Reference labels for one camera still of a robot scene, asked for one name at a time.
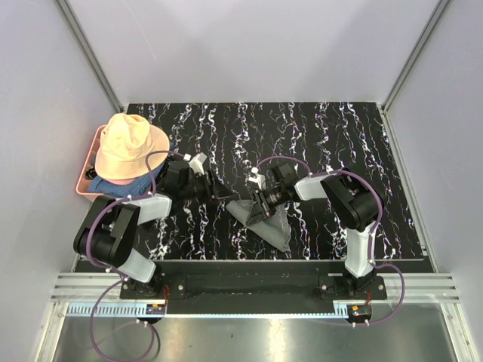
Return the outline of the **grey cloth napkin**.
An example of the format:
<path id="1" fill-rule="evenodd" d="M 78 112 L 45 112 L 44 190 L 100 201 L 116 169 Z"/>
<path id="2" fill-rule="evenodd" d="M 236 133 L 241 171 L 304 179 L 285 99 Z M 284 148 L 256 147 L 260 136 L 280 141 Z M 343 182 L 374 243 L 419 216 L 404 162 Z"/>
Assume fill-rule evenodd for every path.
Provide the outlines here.
<path id="1" fill-rule="evenodd" d="M 288 222 L 288 213 L 283 205 L 275 208 L 275 215 L 268 219 L 248 225 L 248 216 L 253 206 L 251 200 L 230 201 L 226 205 L 229 213 L 244 227 L 262 238 L 265 242 L 281 252 L 289 251 L 291 240 L 291 227 Z"/>

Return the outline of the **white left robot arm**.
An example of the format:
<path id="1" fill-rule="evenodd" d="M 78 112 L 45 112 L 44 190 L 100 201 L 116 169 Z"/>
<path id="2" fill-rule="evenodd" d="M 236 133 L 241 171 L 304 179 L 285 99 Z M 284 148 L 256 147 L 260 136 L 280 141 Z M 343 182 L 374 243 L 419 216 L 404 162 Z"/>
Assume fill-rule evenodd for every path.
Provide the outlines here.
<path id="1" fill-rule="evenodd" d="M 137 290 L 153 299 L 162 292 L 162 270 L 135 250 L 137 227 L 174 215 L 186 201 L 206 204 L 233 197 L 234 192 L 212 170 L 195 171 L 186 161 L 173 161 L 161 173 L 154 194 L 97 197 L 74 238 L 73 249 L 94 264 L 136 281 Z"/>

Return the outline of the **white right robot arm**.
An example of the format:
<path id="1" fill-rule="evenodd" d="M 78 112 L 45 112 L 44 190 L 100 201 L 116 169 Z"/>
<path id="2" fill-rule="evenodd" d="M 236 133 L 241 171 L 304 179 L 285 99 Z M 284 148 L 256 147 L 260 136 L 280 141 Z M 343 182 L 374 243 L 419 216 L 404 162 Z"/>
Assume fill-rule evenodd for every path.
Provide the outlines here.
<path id="1" fill-rule="evenodd" d="M 277 209 L 288 202 L 327 199 L 347 230 L 340 285 L 349 298 L 363 297 L 376 276 L 374 237 L 383 214 L 382 196 L 362 176 L 347 168 L 304 178 L 289 164 L 275 166 L 271 172 L 275 185 L 268 187 L 258 169 L 252 169 L 251 181 L 258 188 L 252 192 L 245 225 L 259 226 L 262 222 L 274 221 Z"/>

